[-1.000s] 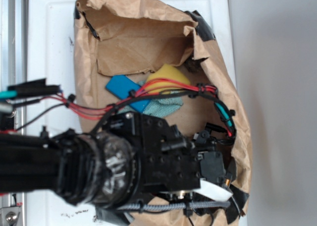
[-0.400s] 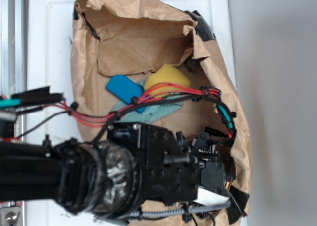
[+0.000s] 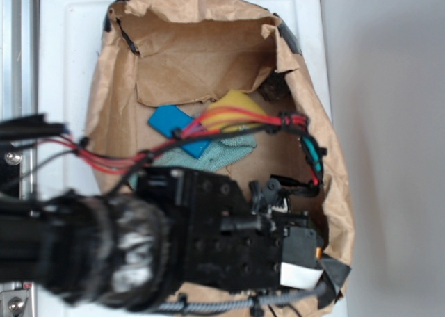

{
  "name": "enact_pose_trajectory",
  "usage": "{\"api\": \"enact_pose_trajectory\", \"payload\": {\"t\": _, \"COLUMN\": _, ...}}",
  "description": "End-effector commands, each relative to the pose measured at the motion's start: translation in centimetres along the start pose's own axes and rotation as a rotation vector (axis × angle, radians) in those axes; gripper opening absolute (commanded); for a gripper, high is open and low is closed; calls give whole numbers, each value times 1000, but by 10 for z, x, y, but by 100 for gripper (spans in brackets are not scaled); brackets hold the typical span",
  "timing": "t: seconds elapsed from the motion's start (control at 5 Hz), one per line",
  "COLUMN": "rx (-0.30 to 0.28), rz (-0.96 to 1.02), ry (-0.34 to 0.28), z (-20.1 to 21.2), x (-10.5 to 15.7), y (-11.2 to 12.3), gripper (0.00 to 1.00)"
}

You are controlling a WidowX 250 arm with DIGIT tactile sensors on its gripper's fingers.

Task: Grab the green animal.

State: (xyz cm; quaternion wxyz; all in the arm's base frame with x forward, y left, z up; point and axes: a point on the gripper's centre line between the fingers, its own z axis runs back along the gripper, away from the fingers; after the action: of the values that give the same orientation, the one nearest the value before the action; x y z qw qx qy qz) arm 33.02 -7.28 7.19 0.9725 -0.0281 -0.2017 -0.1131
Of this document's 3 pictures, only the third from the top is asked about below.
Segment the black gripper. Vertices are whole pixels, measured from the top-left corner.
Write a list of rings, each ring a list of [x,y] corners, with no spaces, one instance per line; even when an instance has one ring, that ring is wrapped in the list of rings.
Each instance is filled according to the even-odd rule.
[[[170,225],[165,280],[230,293],[313,290],[323,269],[308,213],[284,210],[276,179],[250,183],[251,200],[220,174],[181,167],[147,168],[136,194],[162,210]]]

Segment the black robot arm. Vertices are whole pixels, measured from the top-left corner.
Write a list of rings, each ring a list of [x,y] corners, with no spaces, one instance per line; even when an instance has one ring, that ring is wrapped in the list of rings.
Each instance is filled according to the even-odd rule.
[[[134,313],[210,316],[323,295],[327,286],[292,289],[285,265],[317,267],[318,235],[307,213],[292,213],[290,195],[316,197],[326,149],[299,113],[279,117],[243,111],[204,128],[204,117],[173,127],[171,138],[130,158],[92,153],[70,140],[64,124],[32,115],[1,123],[1,151],[60,142],[91,165],[120,173],[101,196],[73,191],[49,200],[19,200],[1,187],[1,281],[31,280],[69,304],[96,302]],[[154,166],[170,150],[204,140],[265,131],[297,135],[311,179],[273,175],[249,184],[246,200],[229,177]]]

